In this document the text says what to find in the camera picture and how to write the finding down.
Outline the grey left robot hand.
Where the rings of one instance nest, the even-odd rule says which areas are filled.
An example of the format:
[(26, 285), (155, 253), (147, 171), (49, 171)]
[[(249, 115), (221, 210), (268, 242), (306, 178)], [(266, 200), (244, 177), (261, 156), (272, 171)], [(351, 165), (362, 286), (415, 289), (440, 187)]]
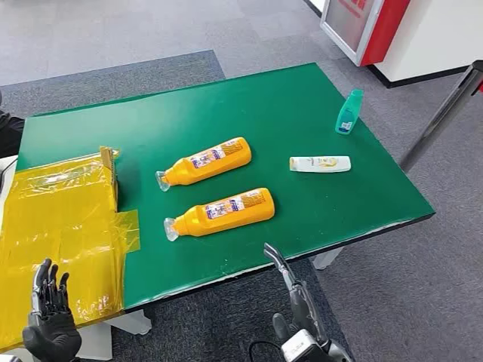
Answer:
[(58, 281), (59, 267), (45, 259), (35, 272), (32, 288), (32, 310), (22, 331), (25, 348), (37, 361), (79, 361), (77, 353), (82, 337), (69, 305), (67, 280), (63, 273)]

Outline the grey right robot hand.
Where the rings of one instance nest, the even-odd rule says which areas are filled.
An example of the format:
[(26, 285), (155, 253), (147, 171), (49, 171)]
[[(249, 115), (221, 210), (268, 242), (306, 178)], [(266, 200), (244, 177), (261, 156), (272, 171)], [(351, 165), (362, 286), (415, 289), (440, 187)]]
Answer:
[(292, 322), (288, 324), (282, 315), (274, 314), (272, 325), (278, 339), (286, 342), (299, 330), (307, 330), (317, 344), (325, 348), (329, 339), (325, 333), (312, 296), (305, 281), (298, 279), (289, 264), (276, 248), (265, 243), (263, 254), (271, 259), (279, 271), (289, 292)]

